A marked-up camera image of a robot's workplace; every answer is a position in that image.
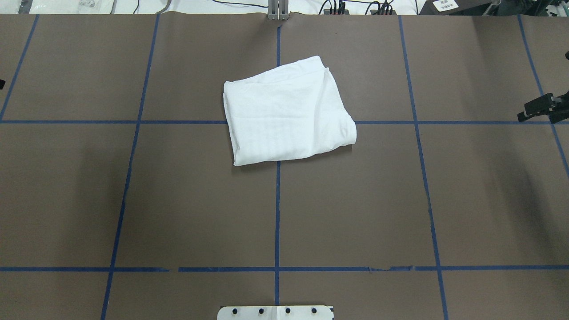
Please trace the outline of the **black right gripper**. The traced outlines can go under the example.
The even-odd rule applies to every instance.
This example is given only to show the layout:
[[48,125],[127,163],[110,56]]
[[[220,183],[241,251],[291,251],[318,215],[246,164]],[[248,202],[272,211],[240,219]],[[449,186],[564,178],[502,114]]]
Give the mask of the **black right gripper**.
[[556,124],[569,119],[569,92],[554,97],[547,93],[524,104],[525,111],[517,115],[519,122],[528,121],[530,118],[549,115],[549,122]]

